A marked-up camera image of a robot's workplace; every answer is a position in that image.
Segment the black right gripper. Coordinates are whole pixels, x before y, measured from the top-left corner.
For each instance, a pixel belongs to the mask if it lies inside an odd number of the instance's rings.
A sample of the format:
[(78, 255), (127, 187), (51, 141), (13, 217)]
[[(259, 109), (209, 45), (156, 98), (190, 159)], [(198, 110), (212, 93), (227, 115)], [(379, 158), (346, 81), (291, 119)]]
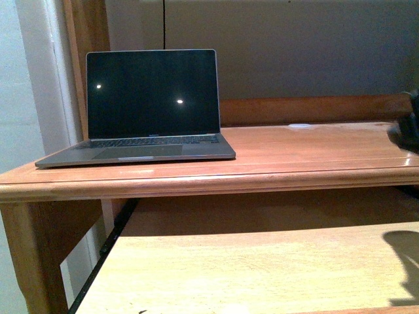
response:
[(389, 140), (399, 148), (418, 151), (418, 90), (405, 92), (410, 96), (412, 112), (397, 119), (397, 124), (387, 130)]

